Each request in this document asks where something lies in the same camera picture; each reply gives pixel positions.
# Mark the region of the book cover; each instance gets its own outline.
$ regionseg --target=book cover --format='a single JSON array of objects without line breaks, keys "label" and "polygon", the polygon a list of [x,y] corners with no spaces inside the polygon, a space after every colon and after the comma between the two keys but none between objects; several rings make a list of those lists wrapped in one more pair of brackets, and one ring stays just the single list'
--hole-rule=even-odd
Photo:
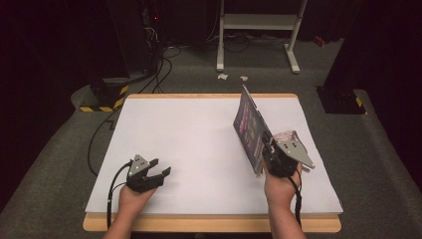
[{"label": "book cover", "polygon": [[264,144],[262,142],[262,136],[264,132],[269,135],[271,133],[257,110],[246,86],[242,88],[239,109],[233,126],[242,142],[254,172],[260,175],[263,168],[262,151]]}]

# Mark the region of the forearm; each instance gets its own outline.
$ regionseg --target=forearm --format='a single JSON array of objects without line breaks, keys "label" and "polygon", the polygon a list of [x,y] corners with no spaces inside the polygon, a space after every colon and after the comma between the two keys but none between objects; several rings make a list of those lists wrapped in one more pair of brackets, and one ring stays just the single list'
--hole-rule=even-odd
[{"label": "forearm", "polygon": [[270,206],[269,217],[273,239],[306,238],[302,227],[288,207]]},{"label": "forearm", "polygon": [[131,228],[135,219],[136,214],[120,211],[103,238],[129,239]]}]

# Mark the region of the wooden table edge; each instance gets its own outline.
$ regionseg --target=wooden table edge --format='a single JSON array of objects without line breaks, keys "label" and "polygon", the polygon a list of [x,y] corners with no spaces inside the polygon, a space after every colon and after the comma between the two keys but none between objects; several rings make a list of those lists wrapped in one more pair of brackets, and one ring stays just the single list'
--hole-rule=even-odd
[{"label": "wooden table edge", "polygon": [[[341,229],[337,214],[303,215],[301,220],[307,233],[335,233]],[[106,214],[87,213],[84,229],[106,231]],[[257,233],[271,232],[271,228],[268,215],[139,215],[132,231]]]},{"label": "wooden table edge", "polygon": [[[131,94],[128,99],[218,99],[239,98],[241,94]],[[251,94],[253,98],[297,98],[295,94]]]}]

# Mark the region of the metal stand leg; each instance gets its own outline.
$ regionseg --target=metal stand leg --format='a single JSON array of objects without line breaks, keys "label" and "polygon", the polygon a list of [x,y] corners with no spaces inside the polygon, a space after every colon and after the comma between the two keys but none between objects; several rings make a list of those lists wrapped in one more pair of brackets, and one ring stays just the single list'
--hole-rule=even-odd
[{"label": "metal stand leg", "polygon": [[224,0],[221,0],[220,33],[218,37],[217,72],[224,71]]},{"label": "metal stand leg", "polygon": [[292,71],[295,74],[300,73],[301,70],[299,69],[298,62],[296,61],[295,54],[293,53],[293,47],[295,45],[295,41],[298,36],[299,28],[301,27],[302,18],[304,17],[304,12],[305,12],[305,7],[307,6],[307,2],[308,0],[302,1],[301,7],[299,9],[298,17],[296,18],[295,26],[293,29],[291,42],[289,44],[285,44],[286,54],[288,55]]}]

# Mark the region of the yellow and black hazard tape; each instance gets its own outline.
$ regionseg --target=yellow and black hazard tape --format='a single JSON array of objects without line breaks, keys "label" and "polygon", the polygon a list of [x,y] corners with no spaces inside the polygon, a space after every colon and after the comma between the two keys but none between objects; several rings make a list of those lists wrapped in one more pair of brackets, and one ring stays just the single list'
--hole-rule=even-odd
[{"label": "yellow and black hazard tape", "polygon": [[124,101],[124,95],[127,92],[128,86],[123,87],[119,94],[117,100],[114,102],[113,106],[80,106],[82,112],[113,112],[117,110]]}]

